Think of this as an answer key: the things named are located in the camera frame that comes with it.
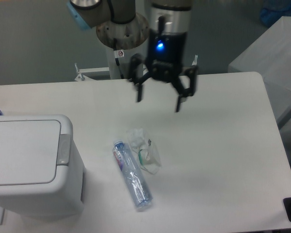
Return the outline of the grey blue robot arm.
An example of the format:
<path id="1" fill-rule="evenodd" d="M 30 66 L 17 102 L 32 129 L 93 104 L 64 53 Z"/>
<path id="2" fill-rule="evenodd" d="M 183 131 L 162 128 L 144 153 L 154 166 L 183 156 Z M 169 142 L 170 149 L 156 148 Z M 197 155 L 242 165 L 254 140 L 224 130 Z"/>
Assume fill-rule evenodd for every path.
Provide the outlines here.
<path id="1" fill-rule="evenodd" d="M 176 111 L 195 94 L 198 66 L 183 65 L 185 42 L 193 2 L 151 0 L 150 16 L 136 11 L 133 0 L 70 0 L 67 7 L 83 30 L 95 29 L 99 41 L 110 48 L 109 68 L 117 79 L 126 79 L 143 97 L 148 79 L 170 83 L 178 93 Z"/>

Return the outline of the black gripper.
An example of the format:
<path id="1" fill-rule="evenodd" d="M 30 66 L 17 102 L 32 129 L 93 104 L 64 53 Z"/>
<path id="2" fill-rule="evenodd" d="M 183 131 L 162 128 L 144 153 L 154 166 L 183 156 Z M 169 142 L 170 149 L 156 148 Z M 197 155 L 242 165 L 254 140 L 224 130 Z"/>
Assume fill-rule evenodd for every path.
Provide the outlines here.
<path id="1" fill-rule="evenodd" d="M 155 30 L 149 31 L 146 59 L 136 53 L 129 62 L 128 80 L 137 91 L 137 102 L 142 100 L 143 83 L 150 77 L 164 83 L 172 82 L 178 93 L 176 113 L 187 98 L 194 96 L 198 83 L 198 66 L 187 67 L 183 70 L 183 76 L 179 75 L 183 67 L 186 38 L 186 33 L 159 34 Z M 149 71 L 146 74 L 143 74 L 144 61 Z"/>

